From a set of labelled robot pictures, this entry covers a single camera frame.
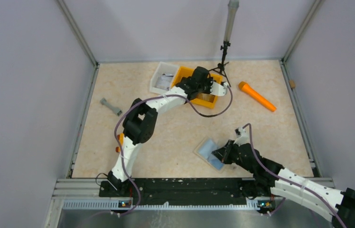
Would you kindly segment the beige card holder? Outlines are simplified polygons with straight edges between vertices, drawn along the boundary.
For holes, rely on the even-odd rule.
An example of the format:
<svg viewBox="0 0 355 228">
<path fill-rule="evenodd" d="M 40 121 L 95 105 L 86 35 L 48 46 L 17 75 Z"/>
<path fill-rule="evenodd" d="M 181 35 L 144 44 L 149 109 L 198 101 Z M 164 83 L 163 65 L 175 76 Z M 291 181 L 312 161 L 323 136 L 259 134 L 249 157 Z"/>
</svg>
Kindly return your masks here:
<svg viewBox="0 0 355 228">
<path fill-rule="evenodd" d="M 200 159 L 212 167 L 216 172 L 222 173 L 224 171 L 224 164 L 212 154 L 213 151 L 219 147 L 212 138 L 204 138 L 199 145 L 193 150 Z"/>
</svg>

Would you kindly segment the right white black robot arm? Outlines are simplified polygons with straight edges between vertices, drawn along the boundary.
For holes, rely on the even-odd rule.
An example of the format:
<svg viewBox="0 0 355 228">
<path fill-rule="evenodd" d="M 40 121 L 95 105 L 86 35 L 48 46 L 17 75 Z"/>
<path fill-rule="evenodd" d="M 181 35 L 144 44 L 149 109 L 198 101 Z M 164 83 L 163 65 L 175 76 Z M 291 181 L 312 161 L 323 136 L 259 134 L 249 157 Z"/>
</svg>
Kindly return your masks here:
<svg viewBox="0 0 355 228">
<path fill-rule="evenodd" d="M 236 164 L 253 175 L 255 191 L 291 200 L 330 221 L 335 228 L 355 228 L 355 190 L 338 190 L 301 177 L 281 164 L 260 156 L 252 144 L 236 144 L 212 151 L 223 164 Z"/>
</svg>

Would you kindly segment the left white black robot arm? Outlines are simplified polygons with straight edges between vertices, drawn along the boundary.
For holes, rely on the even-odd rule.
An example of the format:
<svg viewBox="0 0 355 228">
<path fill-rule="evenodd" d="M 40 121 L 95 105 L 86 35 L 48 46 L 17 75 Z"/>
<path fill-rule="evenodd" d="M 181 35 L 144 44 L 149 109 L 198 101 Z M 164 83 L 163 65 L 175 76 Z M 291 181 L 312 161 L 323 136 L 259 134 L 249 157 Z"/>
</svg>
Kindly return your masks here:
<svg viewBox="0 0 355 228">
<path fill-rule="evenodd" d="M 122 134 L 116 136 L 119 157 L 107 177 L 110 189 L 116 196 L 128 192 L 126 180 L 131 178 L 132 166 L 141 146 L 152 137 L 158 116 L 188 103 L 199 93 L 210 93 L 212 85 L 209 71 L 198 66 L 191 76 L 183 78 L 166 93 L 146 100 L 134 100 L 119 121 L 123 127 Z"/>
</svg>

